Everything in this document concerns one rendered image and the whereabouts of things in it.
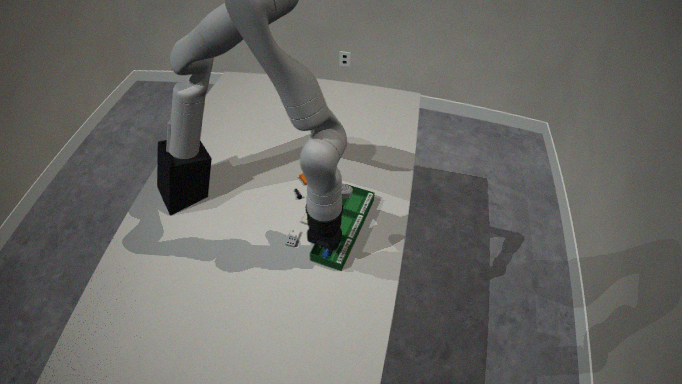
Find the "green rack of labelled bins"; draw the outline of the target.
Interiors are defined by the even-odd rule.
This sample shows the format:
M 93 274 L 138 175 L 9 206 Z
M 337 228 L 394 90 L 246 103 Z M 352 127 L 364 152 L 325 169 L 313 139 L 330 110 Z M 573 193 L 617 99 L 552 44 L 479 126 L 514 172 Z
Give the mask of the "green rack of labelled bins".
M 342 240 L 335 253 L 331 250 L 328 258 L 323 258 L 322 254 L 325 247 L 319 248 L 319 245 L 316 244 L 314 244 L 310 252 L 310 261 L 339 271 L 342 271 L 374 201 L 374 192 L 354 186 L 351 187 L 353 188 L 352 196 L 342 199 L 343 212 L 340 226 Z

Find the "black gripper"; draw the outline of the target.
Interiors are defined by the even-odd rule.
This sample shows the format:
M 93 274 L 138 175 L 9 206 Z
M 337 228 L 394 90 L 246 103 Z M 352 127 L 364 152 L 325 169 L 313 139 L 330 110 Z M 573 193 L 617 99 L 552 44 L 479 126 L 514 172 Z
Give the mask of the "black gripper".
M 328 205 L 314 203 L 307 195 L 306 213 L 309 216 L 307 216 L 307 221 L 309 228 L 314 232 L 308 229 L 308 242 L 319 245 L 319 248 L 331 249 L 335 253 L 342 240 L 342 230 L 340 228 L 343 212 L 342 199 L 350 198 L 352 192 L 353 188 L 351 186 L 342 183 L 340 198 Z

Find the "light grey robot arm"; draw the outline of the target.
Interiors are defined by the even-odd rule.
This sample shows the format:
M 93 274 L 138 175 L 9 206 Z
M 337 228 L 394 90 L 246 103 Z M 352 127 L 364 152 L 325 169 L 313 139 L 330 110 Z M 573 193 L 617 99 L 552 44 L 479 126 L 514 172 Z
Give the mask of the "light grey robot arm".
M 341 196 L 342 177 L 336 168 L 335 179 L 335 167 L 347 146 L 346 132 L 327 107 L 315 76 L 277 45 L 268 25 L 292 11 L 298 1 L 225 0 L 176 42 L 171 68 L 177 75 L 190 76 L 173 88 L 166 152 L 179 159 L 199 153 L 213 57 L 244 39 L 276 88 L 293 126 L 311 132 L 300 154 L 300 166 L 309 199 L 328 205 Z

